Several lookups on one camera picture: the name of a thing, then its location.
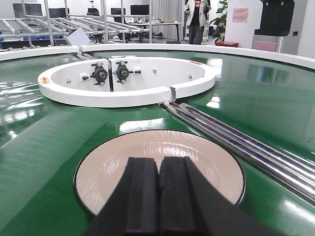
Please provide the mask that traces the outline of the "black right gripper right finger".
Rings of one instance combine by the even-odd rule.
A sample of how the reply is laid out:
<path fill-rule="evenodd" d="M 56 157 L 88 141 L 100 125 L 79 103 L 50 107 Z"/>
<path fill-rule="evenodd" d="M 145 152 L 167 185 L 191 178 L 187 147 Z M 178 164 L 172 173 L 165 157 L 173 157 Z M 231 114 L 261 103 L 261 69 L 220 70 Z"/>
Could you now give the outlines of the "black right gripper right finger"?
<path fill-rule="evenodd" d="M 159 174 L 162 236 L 279 236 L 220 194 L 188 157 L 165 157 Z"/>

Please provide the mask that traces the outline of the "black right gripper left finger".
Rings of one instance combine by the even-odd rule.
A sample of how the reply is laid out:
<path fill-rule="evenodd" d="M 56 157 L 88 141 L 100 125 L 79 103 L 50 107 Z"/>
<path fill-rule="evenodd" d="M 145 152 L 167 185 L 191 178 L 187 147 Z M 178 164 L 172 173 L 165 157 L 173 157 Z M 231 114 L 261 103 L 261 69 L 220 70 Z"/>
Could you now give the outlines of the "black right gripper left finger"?
<path fill-rule="evenodd" d="M 130 157 L 113 193 L 86 236 L 155 236 L 158 233 L 158 171 L 152 158 Z"/>

